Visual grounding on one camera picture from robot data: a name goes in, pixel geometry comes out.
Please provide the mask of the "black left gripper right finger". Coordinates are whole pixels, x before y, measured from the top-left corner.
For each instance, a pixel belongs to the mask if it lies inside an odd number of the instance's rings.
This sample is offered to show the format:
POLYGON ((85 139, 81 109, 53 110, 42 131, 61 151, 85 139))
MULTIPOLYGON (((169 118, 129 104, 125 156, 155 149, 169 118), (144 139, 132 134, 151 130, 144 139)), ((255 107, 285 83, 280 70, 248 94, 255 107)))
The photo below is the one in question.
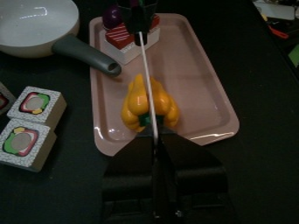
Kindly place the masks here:
POLYGON ((169 197, 177 224, 239 224, 228 178, 216 157, 175 133, 160 135, 163 161, 172 180, 169 197))

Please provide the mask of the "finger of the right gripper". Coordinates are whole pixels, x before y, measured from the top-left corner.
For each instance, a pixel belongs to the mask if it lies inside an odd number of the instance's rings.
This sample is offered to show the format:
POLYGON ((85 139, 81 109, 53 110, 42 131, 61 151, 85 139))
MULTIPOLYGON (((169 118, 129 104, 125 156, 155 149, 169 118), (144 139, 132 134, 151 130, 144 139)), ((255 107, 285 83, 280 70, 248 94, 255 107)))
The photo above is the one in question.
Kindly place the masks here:
POLYGON ((147 33, 152 26, 156 5, 157 0, 137 0, 135 32, 135 43, 137 46, 147 44, 147 33))
POLYGON ((116 5, 120 10, 127 32, 135 36, 136 31, 133 27, 133 8, 136 7, 136 0, 116 0, 116 5))

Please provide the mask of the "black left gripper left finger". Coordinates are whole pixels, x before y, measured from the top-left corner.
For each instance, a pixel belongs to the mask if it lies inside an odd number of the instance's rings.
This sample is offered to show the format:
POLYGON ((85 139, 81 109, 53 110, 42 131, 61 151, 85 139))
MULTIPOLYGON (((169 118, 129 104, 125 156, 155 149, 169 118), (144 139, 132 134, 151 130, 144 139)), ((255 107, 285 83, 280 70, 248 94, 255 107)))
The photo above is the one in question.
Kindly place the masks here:
POLYGON ((152 137, 139 133, 109 159, 103 176, 103 224, 152 224, 152 137))

